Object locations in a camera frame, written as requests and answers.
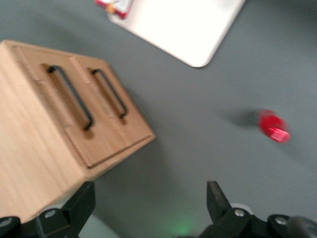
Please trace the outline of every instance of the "black handle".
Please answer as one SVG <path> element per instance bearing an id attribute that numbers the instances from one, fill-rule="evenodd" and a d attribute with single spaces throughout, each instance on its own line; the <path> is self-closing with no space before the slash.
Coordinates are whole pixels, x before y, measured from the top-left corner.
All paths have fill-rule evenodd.
<path id="1" fill-rule="evenodd" d="M 116 97 L 116 99 L 118 100 L 118 102 L 120 103 L 120 105 L 123 108 L 123 113 L 120 115 L 120 118 L 124 118 L 125 115 L 127 115 L 128 110 L 127 107 L 124 105 L 124 103 L 122 102 L 122 100 L 120 99 L 120 97 L 118 96 L 118 94 L 116 93 L 114 87 L 112 86 L 112 84 L 110 83 L 109 79 L 107 78 L 107 76 L 104 74 L 104 72 L 99 69 L 99 68 L 95 68 L 94 70 L 91 71 L 92 74 L 96 74 L 99 73 L 103 79 L 105 80 L 105 82 L 107 83 L 107 85 L 109 86 L 110 90 L 113 92 L 114 96 Z"/>
<path id="2" fill-rule="evenodd" d="M 81 109 L 83 110 L 83 112 L 85 113 L 86 117 L 89 120 L 87 125 L 83 128 L 84 130 L 88 130 L 92 126 L 92 124 L 94 123 L 93 117 L 89 113 L 88 109 L 86 108 L 85 104 L 83 103 L 83 101 L 79 97 L 78 93 L 76 92 L 75 88 L 73 87 L 73 85 L 71 84 L 69 79 L 67 78 L 67 76 L 64 73 L 64 71 L 58 65 L 51 65 L 47 71 L 48 71 L 48 73 L 52 73 L 54 71 L 57 71 L 60 74 L 60 76 L 63 78 L 63 80 L 65 81 L 67 87 L 69 88 L 69 90 L 71 91 L 71 93 L 73 94 L 73 96 L 75 97 L 76 101 L 78 102 L 78 104 L 80 105 Z"/>

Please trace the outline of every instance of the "wooden drawer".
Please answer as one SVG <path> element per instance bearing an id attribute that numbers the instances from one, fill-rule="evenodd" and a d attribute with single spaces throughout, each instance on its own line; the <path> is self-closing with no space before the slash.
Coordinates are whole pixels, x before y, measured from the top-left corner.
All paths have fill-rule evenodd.
<path id="1" fill-rule="evenodd" d="M 103 60 L 13 41 L 0 54 L 0 217 L 31 219 L 155 138 Z"/>

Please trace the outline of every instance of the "white board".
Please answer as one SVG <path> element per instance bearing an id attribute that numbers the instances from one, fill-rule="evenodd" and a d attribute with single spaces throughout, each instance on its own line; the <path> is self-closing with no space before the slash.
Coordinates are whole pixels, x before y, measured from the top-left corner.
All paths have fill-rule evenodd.
<path id="1" fill-rule="evenodd" d="M 110 20 L 193 67 L 206 65 L 245 0 L 134 0 Z"/>

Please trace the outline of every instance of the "gray surface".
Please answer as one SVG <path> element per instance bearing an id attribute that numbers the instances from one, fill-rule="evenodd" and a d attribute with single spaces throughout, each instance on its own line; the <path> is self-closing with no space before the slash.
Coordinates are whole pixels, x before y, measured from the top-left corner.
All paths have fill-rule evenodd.
<path id="1" fill-rule="evenodd" d="M 199 234 L 208 180 L 261 219 L 317 220 L 316 0 L 247 1 L 204 68 L 111 24 L 92 0 L 3 0 L 0 33 L 106 59 L 156 132 L 96 181 L 95 215 L 121 237 Z M 287 119 L 288 144 L 252 126 L 262 108 Z"/>

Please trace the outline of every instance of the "red and white package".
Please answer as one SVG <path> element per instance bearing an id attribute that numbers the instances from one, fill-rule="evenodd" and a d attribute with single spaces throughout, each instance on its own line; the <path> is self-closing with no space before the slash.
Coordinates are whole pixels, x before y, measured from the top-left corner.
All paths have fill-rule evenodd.
<path id="1" fill-rule="evenodd" d="M 125 19 L 133 0 L 95 0 L 95 4 L 104 8 L 106 12 L 118 15 Z"/>

